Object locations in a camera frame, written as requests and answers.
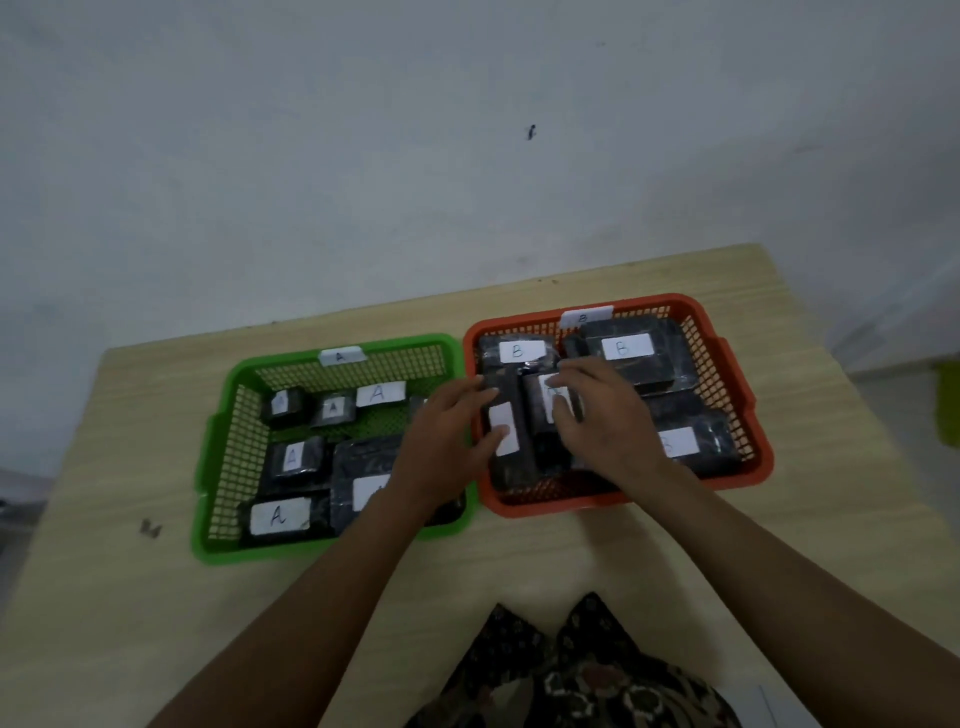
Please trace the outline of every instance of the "basket handle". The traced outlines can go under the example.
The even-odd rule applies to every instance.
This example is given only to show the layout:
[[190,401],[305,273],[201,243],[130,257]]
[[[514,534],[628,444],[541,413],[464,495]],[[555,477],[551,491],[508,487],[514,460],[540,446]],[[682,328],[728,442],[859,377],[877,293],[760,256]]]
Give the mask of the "basket handle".
[[228,424],[227,412],[218,412],[206,421],[204,445],[200,452],[200,461],[197,463],[197,473],[194,477],[194,488],[198,493],[209,490],[208,482],[216,477],[217,469],[223,462],[223,448],[218,442],[218,433],[223,432]]
[[754,405],[756,404],[754,390],[752,390],[750,388],[750,384],[747,383],[747,378],[744,376],[743,370],[740,369],[739,361],[735,356],[733,356],[733,349],[731,349],[730,343],[722,336],[718,336],[716,342],[720,345],[720,349],[723,351],[724,359],[731,363],[733,375],[736,377],[737,383],[740,385],[740,391],[746,396],[747,403],[749,404],[750,408],[753,409]]

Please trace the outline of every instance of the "orange basket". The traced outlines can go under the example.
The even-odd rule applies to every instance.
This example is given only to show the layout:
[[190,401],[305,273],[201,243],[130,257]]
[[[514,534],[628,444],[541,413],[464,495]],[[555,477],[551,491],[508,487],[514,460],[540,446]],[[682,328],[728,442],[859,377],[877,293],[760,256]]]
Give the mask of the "orange basket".
[[[756,399],[746,377],[736,363],[726,339],[716,335],[704,308],[679,293],[646,296],[592,303],[576,308],[612,305],[613,318],[640,314],[656,314],[671,318],[680,324],[697,365],[700,383],[694,390],[708,407],[724,410],[730,418],[731,433],[740,452],[738,473],[704,478],[714,490],[743,488],[763,482],[774,469],[774,452],[756,419]],[[474,324],[464,336],[464,355],[467,374],[479,371],[480,354],[477,342],[486,334],[531,333],[553,336],[558,351],[561,339],[573,329],[560,328],[560,317],[569,308],[538,311],[500,319],[488,319]],[[483,436],[480,417],[473,419],[473,438]],[[603,478],[593,473],[570,471],[557,476],[541,478],[536,485],[522,491],[500,492],[493,488],[490,472],[479,478],[480,500],[494,513],[506,518],[524,518],[546,513],[559,513],[578,508],[626,503],[627,497]]]

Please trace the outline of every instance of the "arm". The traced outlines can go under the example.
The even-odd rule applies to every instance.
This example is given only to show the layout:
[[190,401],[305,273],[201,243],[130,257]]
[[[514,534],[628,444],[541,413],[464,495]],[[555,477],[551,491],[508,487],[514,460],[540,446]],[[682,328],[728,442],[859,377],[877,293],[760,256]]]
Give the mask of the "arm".
[[822,725],[956,725],[960,659],[751,521],[663,453],[650,413],[600,359],[562,363],[577,390],[554,417],[566,446],[683,547]]
[[470,417],[496,396],[482,378],[439,388],[403,437],[387,486],[313,566],[160,711],[152,728],[315,728],[373,609],[420,527],[457,497],[505,434],[475,448]]

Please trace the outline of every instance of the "left hand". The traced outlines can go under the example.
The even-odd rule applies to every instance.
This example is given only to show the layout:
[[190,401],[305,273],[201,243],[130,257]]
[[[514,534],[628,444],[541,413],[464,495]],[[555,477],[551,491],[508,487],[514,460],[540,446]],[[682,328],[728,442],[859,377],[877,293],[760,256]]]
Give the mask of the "left hand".
[[510,432],[505,425],[495,427],[470,446],[465,435],[470,419],[497,394],[482,386],[482,376],[446,382],[430,395],[403,435],[387,487],[404,491],[425,518],[463,493]]

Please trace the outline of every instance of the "green object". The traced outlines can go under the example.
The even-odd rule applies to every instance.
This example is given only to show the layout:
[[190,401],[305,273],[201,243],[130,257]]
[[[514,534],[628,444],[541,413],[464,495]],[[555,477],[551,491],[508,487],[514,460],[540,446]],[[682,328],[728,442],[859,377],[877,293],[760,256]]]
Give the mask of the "green object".
[[937,430],[945,445],[960,448],[960,361],[937,365]]
[[[336,539],[240,548],[237,506],[253,498],[267,446],[310,434],[307,427],[272,432],[260,422],[260,404],[272,391],[299,385],[318,394],[375,384],[407,382],[407,397],[428,396],[440,384],[465,373],[463,349],[442,333],[360,344],[366,361],[323,366],[319,350],[260,356],[237,364],[224,382],[217,414],[206,425],[197,465],[200,498],[193,520],[194,555],[207,564],[238,564],[254,559],[316,554]],[[403,432],[407,402],[378,404],[357,410],[355,422],[324,427],[324,436],[353,438]],[[477,507],[476,486],[467,487],[467,508],[453,523],[429,526],[419,538],[449,536],[463,530]]]

